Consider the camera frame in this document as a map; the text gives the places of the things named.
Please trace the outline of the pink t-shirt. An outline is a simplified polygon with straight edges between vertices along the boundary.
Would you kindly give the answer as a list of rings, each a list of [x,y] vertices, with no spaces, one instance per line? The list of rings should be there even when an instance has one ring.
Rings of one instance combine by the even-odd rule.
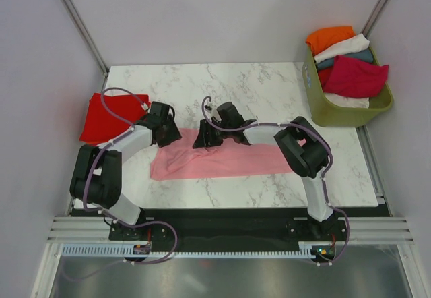
[[[194,149],[192,145],[198,131],[182,128],[180,133],[180,140],[158,149],[150,165],[151,179],[208,179],[292,172],[276,145],[246,146],[227,139],[221,146]]]

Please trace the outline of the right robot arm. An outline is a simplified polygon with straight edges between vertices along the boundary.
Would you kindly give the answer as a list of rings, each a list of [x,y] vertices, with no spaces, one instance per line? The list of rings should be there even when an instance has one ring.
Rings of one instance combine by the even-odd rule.
[[[276,145],[295,174],[301,177],[308,202],[307,212],[310,235],[325,239],[333,231],[329,220],[334,207],[329,203],[325,175],[332,167],[330,146],[317,130],[302,116],[289,123],[259,123],[246,120],[232,102],[215,107],[211,97],[201,103],[200,120],[194,148],[220,146],[232,139],[245,146]]]

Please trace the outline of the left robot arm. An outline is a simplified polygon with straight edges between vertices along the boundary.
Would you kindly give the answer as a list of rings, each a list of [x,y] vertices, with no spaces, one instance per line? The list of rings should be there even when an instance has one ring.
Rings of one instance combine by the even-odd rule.
[[[87,212],[105,214],[125,225],[132,239],[142,239],[148,224],[143,209],[122,193],[123,164],[139,151],[162,148],[182,138],[171,105],[153,102],[149,112],[113,139],[83,145],[78,152],[69,192]]]

